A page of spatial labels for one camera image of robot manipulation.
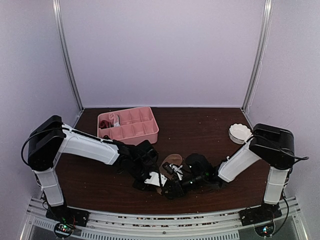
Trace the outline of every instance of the pink storage box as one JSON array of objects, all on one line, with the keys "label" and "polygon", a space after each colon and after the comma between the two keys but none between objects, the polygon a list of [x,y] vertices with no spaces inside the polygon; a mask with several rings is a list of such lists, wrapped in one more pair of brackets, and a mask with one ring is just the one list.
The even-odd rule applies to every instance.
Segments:
[{"label": "pink storage box", "polygon": [[[100,122],[106,120],[115,123],[119,117],[120,126],[99,128]],[[112,140],[125,144],[138,145],[144,140],[154,144],[158,140],[159,127],[150,107],[137,107],[120,111],[102,113],[98,116],[97,136],[105,135]]]}]

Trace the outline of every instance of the white scalloped container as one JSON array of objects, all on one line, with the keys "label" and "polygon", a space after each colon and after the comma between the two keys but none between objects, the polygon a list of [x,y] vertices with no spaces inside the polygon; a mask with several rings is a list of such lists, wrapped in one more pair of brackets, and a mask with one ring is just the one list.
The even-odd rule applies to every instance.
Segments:
[{"label": "white scalloped container", "polygon": [[251,130],[241,123],[235,123],[229,128],[229,137],[236,144],[244,144],[251,135]]}]

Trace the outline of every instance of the robotic arm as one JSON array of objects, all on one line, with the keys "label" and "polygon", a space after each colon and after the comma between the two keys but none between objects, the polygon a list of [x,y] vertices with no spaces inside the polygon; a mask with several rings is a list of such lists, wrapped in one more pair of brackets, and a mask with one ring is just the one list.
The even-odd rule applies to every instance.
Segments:
[{"label": "robotic arm", "polygon": [[57,154],[69,153],[106,165],[118,165],[135,179],[135,188],[155,190],[155,187],[160,187],[161,193],[170,199],[182,197],[190,188],[203,183],[222,188],[253,163],[263,159],[270,164],[264,199],[261,206],[239,212],[242,225],[245,226],[282,215],[279,200],[297,159],[294,156],[294,136],[290,131],[257,124],[252,134],[235,154],[216,167],[212,167],[203,155],[191,154],[185,159],[190,175],[183,178],[179,175],[179,178],[172,179],[160,174],[156,164],[158,153],[148,141],[134,146],[102,139],[64,124],[61,117],[56,115],[32,132],[24,146],[29,142],[27,165],[34,171],[46,196],[46,216],[78,226],[86,226],[89,213],[67,207],[55,172]]}]

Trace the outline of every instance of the table surface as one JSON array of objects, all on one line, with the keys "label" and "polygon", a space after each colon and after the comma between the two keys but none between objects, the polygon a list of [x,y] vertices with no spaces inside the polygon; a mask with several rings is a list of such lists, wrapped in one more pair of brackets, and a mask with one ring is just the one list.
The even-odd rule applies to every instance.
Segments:
[{"label": "table surface", "polygon": [[[98,115],[116,110],[119,109],[85,109],[76,129],[96,135]],[[159,164],[170,154],[186,158],[199,153],[216,166],[240,147],[229,139],[230,125],[242,123],[248,126],[238,108],[154,107],[152,111],[160,129],[154,144],[159,152]],[[259,160],[224,189],[212,190],[203,186],[174,200],[133,188],[134,179],[127,172],[117,174],[117,170],[114,166],[71,154],[63,154],[56,167],[69,206],[127,214],[185,214],[260,205],[269,165]]]}]

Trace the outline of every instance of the white wall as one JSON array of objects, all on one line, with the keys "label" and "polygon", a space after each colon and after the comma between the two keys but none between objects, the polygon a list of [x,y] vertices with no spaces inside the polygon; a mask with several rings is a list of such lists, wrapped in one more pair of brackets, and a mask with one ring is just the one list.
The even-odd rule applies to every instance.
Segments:
[{"label": "white wall", "polygon": [[264,0],[64,0],[85,107],[240,107]]},{"label": "white wall", "polygon": [[18,237],[39,187],[20,159],[32,129],[53,114],[73,124],[78,113],[67,79],[52,1],[0,3],[0,239]]},{"label": "white wall", "polygon": [[295,153],[310,156],[293,170],[296,195],[312,238],[320,225],[320,1],[274,1],[262,71],[249,108],[253,124],[291,130]]}]

